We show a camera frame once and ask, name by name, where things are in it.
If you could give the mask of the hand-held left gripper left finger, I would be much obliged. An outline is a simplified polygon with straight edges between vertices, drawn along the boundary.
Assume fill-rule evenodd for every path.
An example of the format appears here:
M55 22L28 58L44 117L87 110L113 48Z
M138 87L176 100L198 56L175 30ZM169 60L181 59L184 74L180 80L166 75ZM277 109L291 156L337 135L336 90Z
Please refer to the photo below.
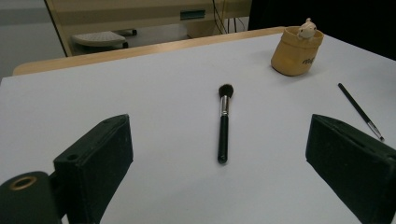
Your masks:
M124 114L99 122L53 161L70 224L99 224L133 159L130 120Z

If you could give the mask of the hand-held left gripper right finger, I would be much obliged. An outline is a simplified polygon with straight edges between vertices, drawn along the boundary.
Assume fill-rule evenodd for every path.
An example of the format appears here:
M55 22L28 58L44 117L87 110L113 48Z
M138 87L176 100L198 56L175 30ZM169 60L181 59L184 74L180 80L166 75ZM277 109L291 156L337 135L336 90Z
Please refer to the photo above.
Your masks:
M396 215L396 149L341 120L314 114L306 160L362 224Z

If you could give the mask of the thin black makeup brush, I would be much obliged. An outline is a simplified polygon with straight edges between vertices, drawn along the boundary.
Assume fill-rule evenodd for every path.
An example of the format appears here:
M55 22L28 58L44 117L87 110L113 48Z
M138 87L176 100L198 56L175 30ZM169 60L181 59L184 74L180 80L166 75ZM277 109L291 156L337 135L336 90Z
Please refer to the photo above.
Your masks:
M348 101L352 104L352 106L355 108L355 110L358 112L358 114L361 116L361 118L364 120L364 122L372 130L372 132L375 134L375 136L381 142L384 142L385 138L382 135L382 133L378 130L378 128L375 126L375 124L372 122L372 120L368 117L368 115L363 111L361 106L353 98L353 96L349 93L349 91L346 89L346 87L342 83L338 83L337 86L341 90L341 92L345 95L345 97L348 99Z

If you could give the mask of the tan fabric brush holder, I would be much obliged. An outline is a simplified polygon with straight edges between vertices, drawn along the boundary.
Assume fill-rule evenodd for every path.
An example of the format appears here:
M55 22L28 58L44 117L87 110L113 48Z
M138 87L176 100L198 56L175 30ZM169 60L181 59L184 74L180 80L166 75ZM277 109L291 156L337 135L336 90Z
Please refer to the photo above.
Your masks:
M271 59L272 67L285 76L299 76L306 73L316 59L324 34L315 31L311 38L299 37L299 26L284 29Z

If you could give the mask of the large black makeup brush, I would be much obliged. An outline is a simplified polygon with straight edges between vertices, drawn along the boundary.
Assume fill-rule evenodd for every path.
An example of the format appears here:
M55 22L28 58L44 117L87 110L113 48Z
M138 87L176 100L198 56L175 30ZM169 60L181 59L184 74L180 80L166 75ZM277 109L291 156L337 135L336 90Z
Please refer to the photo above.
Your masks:
M218 162L225 164L228 161L228 136L229 136L229 104L233 96L233 86L224 84L219 87L220 98L220 125Z

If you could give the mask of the small cream toy figure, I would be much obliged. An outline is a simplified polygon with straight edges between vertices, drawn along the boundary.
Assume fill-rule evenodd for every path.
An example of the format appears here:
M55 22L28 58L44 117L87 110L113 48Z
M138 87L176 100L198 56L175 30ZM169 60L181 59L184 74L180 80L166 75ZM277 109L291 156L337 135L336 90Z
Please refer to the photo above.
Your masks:
M317 31L317 26L312 22L310 18L305 20L305 23L298 29L299 39L312 39Z

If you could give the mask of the black curtain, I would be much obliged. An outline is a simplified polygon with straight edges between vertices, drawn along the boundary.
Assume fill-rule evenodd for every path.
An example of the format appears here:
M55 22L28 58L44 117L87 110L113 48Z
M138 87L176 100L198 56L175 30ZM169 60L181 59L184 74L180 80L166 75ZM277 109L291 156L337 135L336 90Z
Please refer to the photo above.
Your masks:
M396 61L396 0L252 0L248 28L306 19L326 35Z

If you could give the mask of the beige wooden desk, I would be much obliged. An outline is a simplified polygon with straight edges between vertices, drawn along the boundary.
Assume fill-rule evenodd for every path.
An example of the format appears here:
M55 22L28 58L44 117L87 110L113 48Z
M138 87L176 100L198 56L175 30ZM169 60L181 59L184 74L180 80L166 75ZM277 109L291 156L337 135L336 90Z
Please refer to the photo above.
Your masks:
M222 23L247 17L252 0L44 0L63 46L73 56L72 35L175 23Z

